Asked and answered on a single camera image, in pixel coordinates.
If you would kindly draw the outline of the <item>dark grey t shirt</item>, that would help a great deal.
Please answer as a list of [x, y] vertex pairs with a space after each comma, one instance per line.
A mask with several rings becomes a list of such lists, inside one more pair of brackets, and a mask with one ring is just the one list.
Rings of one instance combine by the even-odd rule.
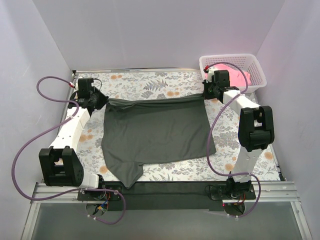
[[129, 101], [105, 106], [101, 149], [108, 170], [127, 188], [144, 165], [203, 158], [216, 153], [201, 94]]

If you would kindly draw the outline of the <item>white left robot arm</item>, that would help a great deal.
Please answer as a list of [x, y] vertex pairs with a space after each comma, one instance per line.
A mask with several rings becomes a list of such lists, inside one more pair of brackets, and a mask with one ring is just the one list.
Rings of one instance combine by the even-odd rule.
[[82, 131], [95, 110], [102, 109], [107, 103], [108, 97], [96, 87], [85, 93], [78, 90], [72, 94], [74, 103], [67, 106], [64, 123], [55, 140], [48, 148], [42, 148], [39, 152], [39, 161], [47, 186], [67, 186], [81, 189], [97, 189], [101, 177], [84, 170], [77, 155], [77, 146]]

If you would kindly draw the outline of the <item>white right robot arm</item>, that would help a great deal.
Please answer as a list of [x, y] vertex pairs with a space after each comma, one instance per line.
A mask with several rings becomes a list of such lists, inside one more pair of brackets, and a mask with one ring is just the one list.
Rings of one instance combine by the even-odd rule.
[[210, 169], [217, 175], [227, 177], [224, 187], [215, 192], [222, 196], [242, 197], [253, 191], [252, 177], [254, 167], [263, 150], [274, 142], [273, 111], [270, 106], [261, 106], [249, 100], [237, 87], [225, 83], [203, 81], [203, 98], [218, 99], [223, 107], [217, 117], [230, 107], [239, 116], [238, 141], [240, 151], [233, 170], [230, 173], [217, 172], [210, 161], [210, 143], [212, 132], [218, 118], [215, 118], [208, 134], [206, 158]]

